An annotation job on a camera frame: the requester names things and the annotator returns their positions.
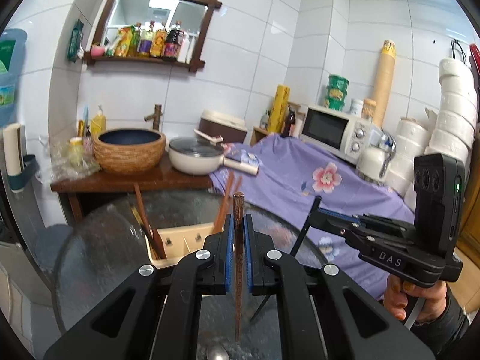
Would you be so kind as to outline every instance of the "wooden countertop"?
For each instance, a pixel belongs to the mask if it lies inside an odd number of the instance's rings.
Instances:
[[[142,191],[206,190],[212,187],[209,176],[192,176],[174,169],[168,153],[165,153],[160,164],[145,173],[114,175],[101,170],[81,180],[53,183],[51,190],[58,193],[133,192],[135,183],[138,183]]]

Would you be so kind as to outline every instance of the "yellow bottle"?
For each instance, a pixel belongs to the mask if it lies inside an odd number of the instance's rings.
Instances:
[[[98,106],[100,109],[97,112],[97,115],[90,122],[90,132],[92,136],[101,134],[107,129],[107,118],[103,114],[102,107]]]

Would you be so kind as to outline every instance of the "pan handle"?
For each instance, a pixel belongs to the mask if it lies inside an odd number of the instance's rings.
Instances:
[[[225,167],[236,169],[236,170],[248,173],[249,175],[253,175],[253,176],[256,176],[258,174],[258,171],[259,171],[258,166],[249,165],[247,163],[234,161],[234,160],[231,160],[229,158],[224,158],[223,159],[223,165]]]

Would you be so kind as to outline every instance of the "fingernail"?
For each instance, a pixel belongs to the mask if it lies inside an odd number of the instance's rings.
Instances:
[[[405,291],[413,291],[415,289],[415,285],[412,283],[409,283],[408,281],[405,281],[403,283],[403,290]]]

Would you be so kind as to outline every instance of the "woven basin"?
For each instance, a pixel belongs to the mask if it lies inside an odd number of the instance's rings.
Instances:
[[[117,174],[145,172],[165,152],[165,135],[155,130],[119,128],[93,139],[95,158],[105,171]]]

